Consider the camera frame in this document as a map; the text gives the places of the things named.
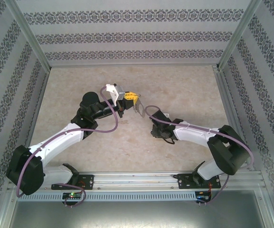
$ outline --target damask wall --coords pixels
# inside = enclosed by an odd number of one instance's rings
[[[0,203],[13,150],[27,144],[47,70],[0,0]]]
[[[51,66],[216,64],[250,0],[18,0]]]
[[[274,206],[274,0],[263,0],[223,69]]]

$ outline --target perforated metal strip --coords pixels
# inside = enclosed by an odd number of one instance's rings
[[[44,202],[44,201],[62,201],[61,192],[34,193],[30,196],[22,196],[19,202]],[[86,201],[179,201],[196,200],[194,191],[179,192],[87,192]]]

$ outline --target robotic arm link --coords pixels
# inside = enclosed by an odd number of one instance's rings
[[[111,99],[107,100],[104,97],[104,89],[110,92]],[[104,99],[102,102],[97,93],[86,93],[76,116],[57,134],[29,148],[21,145],[15,149],[6,176],[17,185],[18,197],[22,194],[30,195],[41,186],[55,183],[64,183],[63,186],[67,187],[76,186],[79,172],[72,166],[63,164],[59,167],[47,167],[47,164],[63,150],[82,141],[92,132],[114,131],[118,126],[116,112],[122,118],[124,110],[134,107],[139,98],[135,93],[124,92],[116,84],[107,84],[101,89],[100,94]],[[177,140],[191,141],[210,149],[213,159],[202,162],[193,171],[193,184],[204,187],[207,186],[208,180],[219,174],[234,175],[249,157],[251,163],[247,167],[253,164],[252,153],[232,127],[224,125],[222,128],[208,129],[191,125],[181,119],[171,121],[159,108],[155,114],[150,115],[147,112],[149,107],[158,107],[150,105],[144,109],[153,122],[153,137],[162,138],[171,144]],[[98,124],[95,120],[112,114],[116,120],[115,127],[109,131],[96,130]]]

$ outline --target mounting plate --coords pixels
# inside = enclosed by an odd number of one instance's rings
[[[204,182],[204,184],[199,187],[194,181],[193,181],[193,175],[192,173],[179,173],[177,175],[173,176],[174,178],[178,179],[178,185],[179,189],[203,189],[203,188],[209,188],[208,184],[212,184],[212,189],[220,189],[220,179],[219,176],[212,177],[210,180],[207,180]]]
[[[94,186],[94,175],[79,175],[76,186],[84,190],[92,190]],[[52,190],[76,190],[75,188],[60,186],[57,184],[51,185]]]

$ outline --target marble surface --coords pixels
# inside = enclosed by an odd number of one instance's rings
[[[172,120],[180,118],[206,127],[227,124],[211,66],[53,68],[31,144],[66,126],[86,92],[99,93],[101,87],[113,83],[141,94],[144,106],[157,105]],[[97,122],[100,130],[114,127],[113,116]],[[78,171],[177,171],[193,170],[212,158],[209,149],[192,142],[170,145],[153,138],[151,128],[149,118],[142,118],[131,108],[119,119],[115,132],[93,133],[57,155],[49,165],[69,163]]]

